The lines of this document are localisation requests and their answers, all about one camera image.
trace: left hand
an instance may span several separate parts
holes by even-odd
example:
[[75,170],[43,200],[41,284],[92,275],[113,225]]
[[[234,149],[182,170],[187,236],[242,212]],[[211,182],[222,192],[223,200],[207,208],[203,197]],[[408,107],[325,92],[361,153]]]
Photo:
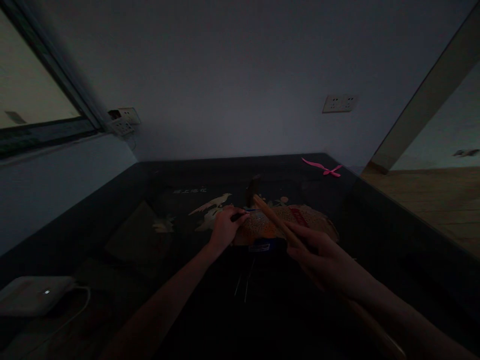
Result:
[[[235,214],[243,215],[235,222],[232,222],[231,217]],[[246,210],[233,207],[232,205],[225,206],[223,211],[216,214],[215,225],[213,226],[213,232],[207,246],[214,251],[217,256],[220,256],[233,241],[237,229],[249,216],[250,214]]]

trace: white bird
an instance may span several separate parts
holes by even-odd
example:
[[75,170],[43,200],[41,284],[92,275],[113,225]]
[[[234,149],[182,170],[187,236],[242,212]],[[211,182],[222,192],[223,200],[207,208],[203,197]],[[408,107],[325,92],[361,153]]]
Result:
[[199,208],[196,208],[195,210],[193,210],[191,213],[189,213],[188,215],[192,215],[196,212],[200,212],[200,211],[203,211],[203,210],[206,210],[208,209],[209,207],[213,206],[213,205],[216,205],[216,207],[218,208],[221,204],[223,204],[224,202],[227,201],[227,199],[229,198],[229,196],[232,195],[231,193],[224,193],[222,196],[220,197],[216,197],[214,198],[213,200],[210,200],[209,202],[207,202],[206,204],[203,204],[202,206],[200,206]]

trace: white charger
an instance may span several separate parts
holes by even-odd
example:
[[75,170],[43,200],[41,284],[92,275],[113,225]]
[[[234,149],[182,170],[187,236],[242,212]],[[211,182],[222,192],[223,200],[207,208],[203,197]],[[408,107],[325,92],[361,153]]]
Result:
[[71,276],[17,277],[0,291],[0,316],[43,316],[74,287]]

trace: pink ribbon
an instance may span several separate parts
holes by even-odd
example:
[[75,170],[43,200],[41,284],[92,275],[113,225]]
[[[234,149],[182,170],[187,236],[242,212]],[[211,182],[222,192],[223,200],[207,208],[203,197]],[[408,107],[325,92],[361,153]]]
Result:
[[319,164],[317,162],[311,162],[311,161],[307,161],[305,160],[303,157],[301,158],[304,162],[306,162],[308,165],[312,165],[314,167],[317,167],[317,168],[320,168],[322,170],[325,170],[323,172],[323,175],[328,175],[328,174],[332,174],[334,177],[336,178],[339,178],[341,175],[339,173],[336,173],[335,171],[337,171],[338,169],[340,169],[342,167],[342,165],[338,165],[336,168],[332,169],[332,170],[328,170],[326,167],[324,167],[322,164]]

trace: wooden floor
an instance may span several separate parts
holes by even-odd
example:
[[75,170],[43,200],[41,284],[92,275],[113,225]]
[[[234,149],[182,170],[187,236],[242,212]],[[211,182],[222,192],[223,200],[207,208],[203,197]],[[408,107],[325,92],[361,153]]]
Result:
[[480,167],[391,171],[361,177],[480,258]]

